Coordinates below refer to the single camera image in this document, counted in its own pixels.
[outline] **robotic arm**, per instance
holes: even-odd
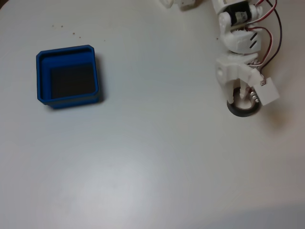
[[[180,8],[193,6],[195,0],[160,0],[166,7],[177,3]],[[279,98],[279,93],[271,78],[265,77],[258,70],[264,64],[272,47],[273,37],[264,27],[256,23],[262,21],[275,10],[276,4],[263,16],[260,6],[264,0],[255,5],[248,0],[212,0],[215,12],[219,16],[220,39],[228,52],[216,60],[216,78],[226,96],[229,110],[236,116],[253,115],[260,105],[267,105]],[[262,31],[270,35],[267,54],[261,62],[257,52],[261,50]],[[240,89],[235,88],[240,82]],[[241,109],[234,104],[234,95],[239,93],[242,99],[249,98],[250,109]]]

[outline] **white tabletop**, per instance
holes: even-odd
[[[10,0],[0,228],[305,228],[304,9],[279,1],[284,44],[265,73],[281,99],[238,118],[214,77],[223,49],[210,0],[185,12],[158,0]],[[267,24],[278,41],[274,15]],[[36,55],[85,44],[106,100],[44,106]]]

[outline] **blue container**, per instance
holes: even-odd
[[[37,98],[53,108],[96,103],[99,84],[90,45],[41,51],[36,56]]]

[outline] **black wire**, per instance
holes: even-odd
[[[266,0],[266,2],[268,2],[268,4],[269,4],[271,7],[273,7],[272,3],[271,3],[269,0]],[[265,63],[264,66],[261,68],[261,70],[260,70],[261,73],[262,73],[262,71],[263,71],[263,68],[266,67],[266,66],[268,65],[268,63],[270,63],[271,60],[273,60],[274,57],[278,54],[278,52],[280,51],[281,46],[282,46],[282,39],[283,39],[283,28],[282,28],[282,23],[281,23],[280,16],[278,15],[278,12],[277,12],[276,9],[274,9],[274,12],[275,12],[275,14],[276,14],[276,17],[277,17],[277,19],[278,19],[278,23],[279,23],[279,26],[280,26],[280,42],[279,42],[279,45],[278,45],[278,48],[277,48],[275,54],[274,54],[274,55],[270,58],[270,60],[268,60],[268,62]]]

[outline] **black rubber ring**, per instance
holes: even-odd
[[[233,92],[233,96],[235,94],[239,93],[239,91],[240,91],[240,87],[235,88],[234,92]],[[256,112],[258,112],[259,109],[261,108],[260,103],[256,103],[255,101],[254,101],[253,105],[249,109],[239,108],[239,107],[237,107],[235,105],[234,102],[232,104],[227,102],[227,106],[229,108],[229,111],[232,114],[234,114],[237,117],[242,117],[242,118],[249,117],[249,116],[252,116],[252,115],[256,114]]]

